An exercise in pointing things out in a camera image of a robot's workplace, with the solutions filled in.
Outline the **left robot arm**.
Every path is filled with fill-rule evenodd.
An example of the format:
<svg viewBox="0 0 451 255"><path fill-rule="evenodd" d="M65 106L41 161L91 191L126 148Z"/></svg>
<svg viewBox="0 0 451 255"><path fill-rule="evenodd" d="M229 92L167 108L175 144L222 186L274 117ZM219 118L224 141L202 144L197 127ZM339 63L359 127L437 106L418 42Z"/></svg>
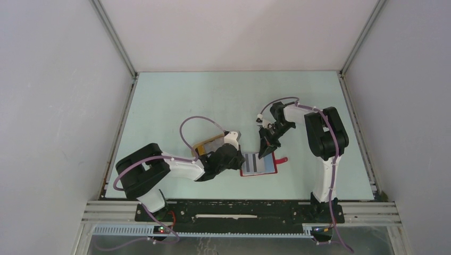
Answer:
<svg viewBox="0 0 451 255"><path fill-rule="evenodd" d="M156 187L164 178L210 181L225 170L241 169L244 162L241 150L228 143L198 159L176 157L163 152L157 143L150 143L116 163L118 177L113 188L141 202L148 215L159 222L168 214L165 197Z"/></svg>

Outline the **silver card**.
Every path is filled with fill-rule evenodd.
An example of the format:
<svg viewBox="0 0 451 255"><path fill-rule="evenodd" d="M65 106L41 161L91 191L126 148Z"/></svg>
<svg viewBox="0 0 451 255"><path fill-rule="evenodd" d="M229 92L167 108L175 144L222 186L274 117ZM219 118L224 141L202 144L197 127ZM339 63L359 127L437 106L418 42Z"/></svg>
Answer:
<svg viewBox="0 0 451 255"><path fill-rule="evenodd" d="M264 172L265 163L258 158L258 153L243 153L245 162L242 166L243 176L258 175Z"/></svg>

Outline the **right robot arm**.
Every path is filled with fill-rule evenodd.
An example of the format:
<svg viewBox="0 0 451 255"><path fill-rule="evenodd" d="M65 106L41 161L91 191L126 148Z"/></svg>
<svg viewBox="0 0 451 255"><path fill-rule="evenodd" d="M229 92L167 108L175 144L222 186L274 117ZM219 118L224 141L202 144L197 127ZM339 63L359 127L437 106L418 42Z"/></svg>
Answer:
<svg viewBox="0 0 451 255"><path fill-rule="evenodd" d="M279 139L297 124L306 128L308 146L312 154L322 161L312 197L317 203L309 208L316 222L325 221L331 214L326 203L336 198L337 168L341 156L349 145L349 137L335 107L320 109L293 101L287 104L275 100L267 104L256 117L259 126L260 149L264 158L281 147Z"/></svg>

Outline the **red leather card holder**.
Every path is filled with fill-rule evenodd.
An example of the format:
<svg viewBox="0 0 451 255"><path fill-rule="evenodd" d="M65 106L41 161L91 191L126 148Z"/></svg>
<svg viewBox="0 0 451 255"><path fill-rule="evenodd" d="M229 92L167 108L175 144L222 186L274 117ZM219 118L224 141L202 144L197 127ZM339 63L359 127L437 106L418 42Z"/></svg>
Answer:
<svg viewBox="0 0 451 255"><path fill-rule="evenodd" d="M258 153L243 153L243 157L245 162L240 170L241 177L277 174L278 165L288 161L287 157L276 159L274 153L261 159L258 158Z"/></svg>

